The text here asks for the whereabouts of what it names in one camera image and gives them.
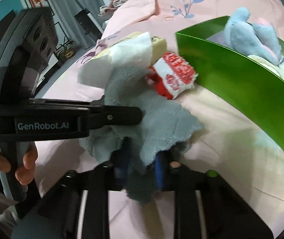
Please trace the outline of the grey knitted cloth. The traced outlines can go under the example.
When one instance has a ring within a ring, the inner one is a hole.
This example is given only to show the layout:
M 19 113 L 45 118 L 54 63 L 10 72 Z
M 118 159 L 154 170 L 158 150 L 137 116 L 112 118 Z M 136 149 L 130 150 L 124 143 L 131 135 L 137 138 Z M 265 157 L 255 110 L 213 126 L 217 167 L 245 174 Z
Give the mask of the grey knitted cloth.
M 146 82 L 147 71 L 134 66 L 116 68 L 103 98 L 95 105 L 131 106 L 142 110 L 143 118 L 136 126 L 105 126 L 91 130 L 89 137 L 79 140 L 80 146 L 97 162 L 111 158 L 120 149 L 124 138 L 130 140 L 131 158 L 124 189 L 127 196 L 141 204 L 152 201 L 158 191 L 154 170 L 148 170 L 158 152 L 173 149 L 182 155 L 190 148 L 194 132 L 204 125 L 179 103 L 157 94 Z

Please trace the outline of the blue plush elephant toy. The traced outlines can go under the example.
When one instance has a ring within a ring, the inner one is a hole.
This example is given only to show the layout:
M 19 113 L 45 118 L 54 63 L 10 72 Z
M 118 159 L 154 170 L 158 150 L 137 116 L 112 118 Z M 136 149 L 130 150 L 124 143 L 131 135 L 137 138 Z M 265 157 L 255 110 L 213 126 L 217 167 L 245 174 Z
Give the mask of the blue plush elephant toy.
M 245 56 L 255 55 L 278 65 L 282 59 L 282 47 L 274 26 L 263 18 L 248 23 L 250 12 L 238 8 L 227 20 L 224 27 L 226 45 Z

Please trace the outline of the cream yellow towel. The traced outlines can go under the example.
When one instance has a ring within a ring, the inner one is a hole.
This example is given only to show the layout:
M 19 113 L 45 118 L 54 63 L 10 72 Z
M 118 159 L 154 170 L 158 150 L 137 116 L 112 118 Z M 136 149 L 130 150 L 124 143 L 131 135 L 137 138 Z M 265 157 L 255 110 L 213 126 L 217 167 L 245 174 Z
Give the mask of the cream yellow towel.
M 284 78 L 284 74 L 278 66 L 256 55 L 249 55 L 248 57 L 257 62 L 258 64 L 261 64 L 263 67 L 267 68 L 268 70 L 276 74 L 278 77 L 281 77 L 282 79 Z

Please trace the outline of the pink printed tablecloth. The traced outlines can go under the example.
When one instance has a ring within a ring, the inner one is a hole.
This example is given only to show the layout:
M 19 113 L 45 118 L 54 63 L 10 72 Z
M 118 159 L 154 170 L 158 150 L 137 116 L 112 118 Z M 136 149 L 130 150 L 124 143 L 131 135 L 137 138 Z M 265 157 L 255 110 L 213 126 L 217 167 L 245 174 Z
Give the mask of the pink printed tablecloth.
M 262 17 L 284 40 L 281 0 L 205 0 L 191 7 L 192 19 L 174 16 L 171 6 L 183 0 L 130 0 L 112 17 L 104 37 L 112 44 L 134 31 L 148 31 L 167 40 L 176 51 L 175 32 L 246 7 L 251 21 Z M 269 226 L 274 236 L 284 229 L 284 151 L 256 124 L 230 104 L 196 86 L 177 98 L 204 125 L 195 133 L 182 162 L 193 170 L 216 170 Z M 141 206 L 124 192 L 110 194 L 111 238 L 172 238 L 173 195 L 158 193 Z

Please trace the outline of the potted plant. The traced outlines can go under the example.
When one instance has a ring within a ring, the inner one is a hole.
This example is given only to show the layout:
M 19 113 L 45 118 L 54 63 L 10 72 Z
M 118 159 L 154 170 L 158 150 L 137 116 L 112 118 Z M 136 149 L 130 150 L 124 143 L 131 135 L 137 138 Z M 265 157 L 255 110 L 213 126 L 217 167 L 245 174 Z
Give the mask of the potted plant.
M 72 58 L 76 53 L 76 43 L 73 40 L 68 40 L 56 51 L 56 56 L 59 61 L 65 62 L 66 60 Z

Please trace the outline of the large yellow tissue pack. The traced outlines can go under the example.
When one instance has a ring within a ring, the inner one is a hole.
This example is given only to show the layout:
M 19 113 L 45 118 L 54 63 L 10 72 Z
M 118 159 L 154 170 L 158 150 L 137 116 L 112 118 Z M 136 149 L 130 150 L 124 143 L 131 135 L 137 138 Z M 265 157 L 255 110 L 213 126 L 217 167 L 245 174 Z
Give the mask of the large yellow tissue pack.
M 115 68 L 148 68 L 166 52 L 167 42 L 164 38 L 153 36 L 149 32 L 133 32 L 84 63 L 78 71 L 77 82 L 105 88 Z

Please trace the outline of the red white sock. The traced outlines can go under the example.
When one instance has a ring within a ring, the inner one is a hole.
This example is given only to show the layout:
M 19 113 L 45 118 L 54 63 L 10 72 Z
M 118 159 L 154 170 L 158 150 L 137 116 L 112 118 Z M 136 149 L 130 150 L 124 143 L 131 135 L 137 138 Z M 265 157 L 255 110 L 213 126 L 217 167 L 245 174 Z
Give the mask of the red white sock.
M 183 57 L 167 52 L 149 68 L 146 77 L 160 96 L 173 100 L 194 88 L 198 73 Z

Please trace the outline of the black stand with mirror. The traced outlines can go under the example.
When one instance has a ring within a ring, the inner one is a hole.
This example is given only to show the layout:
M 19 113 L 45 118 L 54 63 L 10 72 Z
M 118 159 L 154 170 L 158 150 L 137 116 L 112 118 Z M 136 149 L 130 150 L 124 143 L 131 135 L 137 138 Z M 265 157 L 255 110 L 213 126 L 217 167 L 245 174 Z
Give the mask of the black stand with mirror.
M 74 2 L 81 9 L 74 17 L 85 30 L 86 35 L 91 35 L 95 40 L 100 39 L 103 34 L 102 26 L 99 24 L 94 15 L 85 8 L 79 0 L 74 0 Z

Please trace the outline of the pink clothes pile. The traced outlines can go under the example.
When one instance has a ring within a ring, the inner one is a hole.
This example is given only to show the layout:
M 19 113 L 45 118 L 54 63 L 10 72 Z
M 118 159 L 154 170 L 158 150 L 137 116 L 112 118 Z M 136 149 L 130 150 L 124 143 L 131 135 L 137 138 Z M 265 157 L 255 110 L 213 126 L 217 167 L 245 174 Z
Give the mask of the pink clothes pile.
M 128 0 L 110 0 L 108 5 L 103 5 L 100 7 L 98 17 L 111 17 L 113 13 L 127 1 Z

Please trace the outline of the green cardboard box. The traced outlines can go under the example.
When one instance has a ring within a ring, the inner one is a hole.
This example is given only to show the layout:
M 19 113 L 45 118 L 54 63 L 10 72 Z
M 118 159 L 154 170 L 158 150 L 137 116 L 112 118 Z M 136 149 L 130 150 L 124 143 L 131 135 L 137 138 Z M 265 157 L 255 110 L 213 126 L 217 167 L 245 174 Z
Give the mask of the green cardboard box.
M 179 55 L 194 66 L 199 85 L 241 111 L 284 151 L 284 81 L 250 58 L 208 40 L 227 20 L 222 16 L 177 31 Z

